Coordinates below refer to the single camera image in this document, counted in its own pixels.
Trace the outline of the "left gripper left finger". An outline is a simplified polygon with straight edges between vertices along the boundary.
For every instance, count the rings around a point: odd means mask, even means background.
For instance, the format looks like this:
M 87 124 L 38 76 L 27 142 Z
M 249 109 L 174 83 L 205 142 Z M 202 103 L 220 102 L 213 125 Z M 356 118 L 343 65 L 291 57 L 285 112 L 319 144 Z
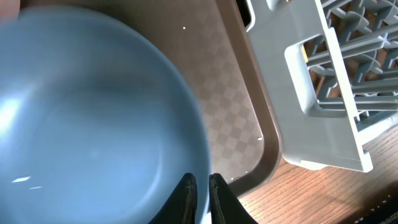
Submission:
M 186 173 L 149 224 L 195 224 L 197 200 L 196 179 Z

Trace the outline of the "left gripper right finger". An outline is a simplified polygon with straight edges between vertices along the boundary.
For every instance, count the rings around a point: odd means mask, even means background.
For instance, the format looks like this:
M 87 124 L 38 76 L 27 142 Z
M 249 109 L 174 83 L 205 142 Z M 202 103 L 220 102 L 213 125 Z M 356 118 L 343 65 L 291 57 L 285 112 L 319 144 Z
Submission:
M 257 224 L 219 173 L 209 176 L 212 224 Z

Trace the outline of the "dark blue plate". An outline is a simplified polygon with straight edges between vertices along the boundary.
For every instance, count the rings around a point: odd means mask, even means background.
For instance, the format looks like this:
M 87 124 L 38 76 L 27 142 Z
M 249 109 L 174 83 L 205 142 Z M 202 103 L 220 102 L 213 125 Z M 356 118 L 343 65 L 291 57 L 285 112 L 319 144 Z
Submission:
M 33 7 L 1 24 L 1 222 L 149 223 L 210 148 L 175 65 L 123 22 Z

